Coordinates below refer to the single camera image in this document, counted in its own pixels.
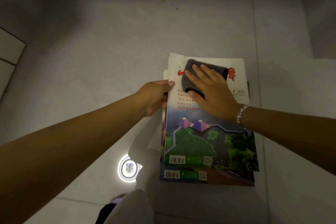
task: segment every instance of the purple pyramid roof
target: purple pyramid roof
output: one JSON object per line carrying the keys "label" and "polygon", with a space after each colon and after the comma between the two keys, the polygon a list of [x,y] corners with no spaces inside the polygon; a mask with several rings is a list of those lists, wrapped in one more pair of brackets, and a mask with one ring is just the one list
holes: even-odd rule
{"label": "purple pyramid roof", "polygon": [[186,118],[182,118],[178,121],[177,125],[181,126],[183,129],[186,129],[190,126],[191,122]]}
{"label": "purple pyramid roof", "polygon": [[206,130],[207,128],[209,128],[209,125],[206,124],[204,121],[199,120],[195,123],[195,125],[192,127],[200,132],[203,132],[204,130]]}

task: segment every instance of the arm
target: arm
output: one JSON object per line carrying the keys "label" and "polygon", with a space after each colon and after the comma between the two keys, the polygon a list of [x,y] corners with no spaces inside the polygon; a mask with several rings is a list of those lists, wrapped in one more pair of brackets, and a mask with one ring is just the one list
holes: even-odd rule
{"label": "arm", "polygon": [[127,98],[0,147],[0,222],[30,218],[143,117],[166,107],[164,93],[173,83],[149,82]]}
{"label": "arm", "polygon": [[[193,69],[198,78],[187,70],[185,74],[202,90],[205,99],[188,92],[191,98],[211,115],[235,123],[243,105],[236,102],[225,79],[205,65],[201,69],[194,65]],[[336,175],[335,119],[248,107],[241,115],[240,125]]]}

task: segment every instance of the gray microfiber cloth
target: gray microfiber cloth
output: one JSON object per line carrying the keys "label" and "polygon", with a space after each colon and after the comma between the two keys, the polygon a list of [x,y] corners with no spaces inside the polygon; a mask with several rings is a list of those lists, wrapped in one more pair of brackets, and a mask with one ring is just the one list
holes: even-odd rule
{"label": "gray microfiber cloth", "polygon": [[[195,71],[192,68],[192,65],[194,65],[194,64],[196,64],[198,67],[202,64],[206,65],[208,68],[213,69],[216,72],[218,72],[219,74],[221,74],[224,77],[225,80],[228,77],[229,69],[227,69],[226,67],[216,66],[216,65],[212,65],[212,64],[208,64],[208,63],[204,63],[204,62],[195,61],[193,59],[190,59],[190,60],[187,61],[187,64],[185,65],[184,70],[188,70],[190,73],[192,73],[197,78],[198,78],[198,76],[196,75]],[[198,87],[196,87],[195,84],[193,84],[188,79],[188,77],[186,76],[185,73],[183,73],[183,76],[182,76],[182,88],[183,88],[184,92],[188,92],[190,90],[193,90],[193,91],[197,92],[200,96],[202,96],[202,98],[204,98],[204,94],[202,93],[202,91]]]}

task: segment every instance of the white beaded bracelet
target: white beaded bracelet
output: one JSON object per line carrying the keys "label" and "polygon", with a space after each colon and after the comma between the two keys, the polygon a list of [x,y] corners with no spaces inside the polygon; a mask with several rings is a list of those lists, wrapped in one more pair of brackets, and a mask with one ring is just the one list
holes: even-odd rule
{"label": "white beaded bracelet", "polygon": [[237,123],[238,125],[240,124],[240,118],[242,117],[242,112],[245,111],[245,109],[249,106],[252,106],[251,104],[248,104],[248,105],[244,105],[242,108],[240,108],[240,112],[238,113],[237,115]]}

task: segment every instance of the cabinet door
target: cabinet door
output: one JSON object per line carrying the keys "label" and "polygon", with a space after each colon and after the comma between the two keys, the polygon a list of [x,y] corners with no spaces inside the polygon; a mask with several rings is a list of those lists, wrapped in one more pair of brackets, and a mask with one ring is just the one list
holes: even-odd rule
{"label": "cabinet door", "polygon": [[14,66],[0,60],[0,99],[14,71]]}
{"label": "cabinet door", "polygon": [[0,58],[16,64],[25,43],[0,28]]}

